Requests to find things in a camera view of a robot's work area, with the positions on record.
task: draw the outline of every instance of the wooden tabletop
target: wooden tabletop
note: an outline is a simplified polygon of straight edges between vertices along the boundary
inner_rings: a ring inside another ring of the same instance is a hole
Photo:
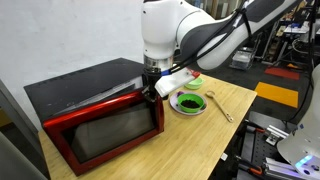
[[[193,91],[205,97],[213,90],[233,116],[227,121],[210,98],[206,110],[195,116],[176,112],[164,101],[164,132],[138,147],[76,177],[44,131],[40,142],[52,179],[207,179],[251,106],[256,92],[201,75],[205,83]]]

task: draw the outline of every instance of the white wall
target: white wall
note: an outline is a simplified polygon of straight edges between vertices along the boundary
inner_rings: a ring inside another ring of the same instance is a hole
[[[37,129],[25,85],[124,57],[143,62],[143,0],[0,0],[0,79]]]

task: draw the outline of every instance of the white plate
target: white plate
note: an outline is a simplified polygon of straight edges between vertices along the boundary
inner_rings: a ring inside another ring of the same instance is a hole
[[[174,109],[174,110],[176,110],[177,112],[179,112],[179,113],[181,113],[181,114],[184,114],[184,115],[188,115],[188,116],[194,116],[194,115],[197,115],[197,114],[201,114],[204,110],[206,110],[206,108],[207,108],[207,106],[208,106],[208,103],[207,103],[207,101],[206,101],[206,99],[203,97],[203,96],[201,96],[200,94],[197,94],[197,93],[195,93],[195,92],[191,92],[191,91],[182,91],[183,92],[183,94],[195,94],[195,95],[198,95],[198,96],[200,96],[202,99],[203,99],[203,101],[204,101],[204,106],[205,106],[205,108],[204,109],[200,109],[198,112],[196,112],[196,113],[186,113],[186,112],[183,112],[181,109],[180,109],[180,107],[178,106],[178,93],[175,93],[175,94],[173,94],[171,97],[170,97],[170,105],[171,105],[171,107]]]

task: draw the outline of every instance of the machine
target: machine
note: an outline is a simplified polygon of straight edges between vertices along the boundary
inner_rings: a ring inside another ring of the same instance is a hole
[[[199,76],[197,71],[220,66],[237,48],[300,2],[244,0],[230,16],[214,20],[184,0],[144,0],[142,36],[149,83],[145,96],[151,101],[158,94],[166,97]],[[277,144],[279,153],[306,179],[320,179],[320,66],[314,70],[313,80],[309,110],[297,129]]]

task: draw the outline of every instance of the microwave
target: microwave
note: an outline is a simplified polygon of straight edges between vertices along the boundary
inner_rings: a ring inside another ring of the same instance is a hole
[[[97,70],[101,67],[110,70],[110,66],[115,73]],[[119,80],[116,76],[119,71],[127,72],[123,75],[125,78]],[[25,87],[43,129],[75,175],[86,173],[163,132],[162,99],[158,97],[155,102],[149,102],[144,98],[145,78],[142,71],[142,64],[117,59]],[[117,79],[118,83],[94,82],[96,76],[112,78],[110,82]],[[99,89],[98,92],[91,89],[94,87],[92,83],[99,84],[94,88]],[[67,85],[68,92],[55,91],[57,85],[60,88]],[[79,86],[88,88],[89,92],[86,96],[81,94],[80,99],[72,96],[77,94]],[[42,96],[48,93],[58,95]]]

